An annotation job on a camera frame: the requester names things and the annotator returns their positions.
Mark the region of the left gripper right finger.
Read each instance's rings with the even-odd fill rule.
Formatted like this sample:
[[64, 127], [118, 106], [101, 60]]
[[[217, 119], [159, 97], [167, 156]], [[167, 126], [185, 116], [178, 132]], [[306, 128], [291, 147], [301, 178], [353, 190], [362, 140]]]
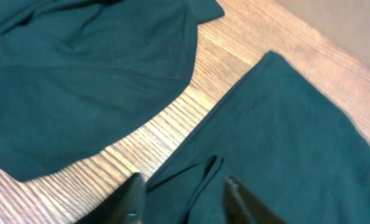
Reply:
[[223, 205], [227, 224], [285, 224], [232, 176], [224, 180]]

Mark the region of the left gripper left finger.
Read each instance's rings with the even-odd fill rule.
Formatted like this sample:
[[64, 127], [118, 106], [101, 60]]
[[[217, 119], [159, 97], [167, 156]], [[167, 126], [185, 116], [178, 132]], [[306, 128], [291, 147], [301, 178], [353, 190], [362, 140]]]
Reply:
[[136, 172], [75, 224], [136, 224], [142, 219], [145, 202], [145, 182]]

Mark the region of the black t-shirt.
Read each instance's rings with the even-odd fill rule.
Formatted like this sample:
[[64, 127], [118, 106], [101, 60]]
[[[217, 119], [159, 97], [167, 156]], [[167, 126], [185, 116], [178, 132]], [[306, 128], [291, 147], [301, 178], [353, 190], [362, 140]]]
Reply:
[[275, 52], [149, 179], [144, 221], [224, 223], [229, 178], [286, 223], [370, 223], [369, 144]]

